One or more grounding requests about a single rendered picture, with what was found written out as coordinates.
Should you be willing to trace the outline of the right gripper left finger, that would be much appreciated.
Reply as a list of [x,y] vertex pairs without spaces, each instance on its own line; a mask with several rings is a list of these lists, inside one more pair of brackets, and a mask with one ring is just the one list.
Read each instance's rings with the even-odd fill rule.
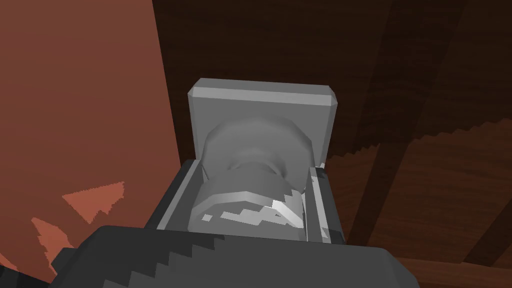
[[202,185],[203,169],[200,161],[186,160],[144,227],[187,231],[191,211]]

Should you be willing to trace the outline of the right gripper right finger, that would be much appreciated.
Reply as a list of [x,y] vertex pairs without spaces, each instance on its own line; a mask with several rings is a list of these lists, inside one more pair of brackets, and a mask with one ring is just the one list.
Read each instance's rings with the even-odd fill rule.
[[309,168],[304,189],[304,217],[307,242],[346,244],[331,185],[321,167]]

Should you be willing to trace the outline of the grey door knob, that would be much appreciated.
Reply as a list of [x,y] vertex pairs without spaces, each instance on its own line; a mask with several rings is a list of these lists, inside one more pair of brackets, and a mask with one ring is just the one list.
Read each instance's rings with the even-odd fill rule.
[[307,241],[305,188],[327,159],[331,87],[201,78],[188,99],[205,177],[188,230]]

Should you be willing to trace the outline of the dark brown wooden door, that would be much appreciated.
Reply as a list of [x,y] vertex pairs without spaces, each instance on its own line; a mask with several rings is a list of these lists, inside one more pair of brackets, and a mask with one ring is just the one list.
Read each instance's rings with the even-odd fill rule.
[[152,0],[179,160],[200,78],[330,86],[349,244],[422,288],[512,288],[512,0]]

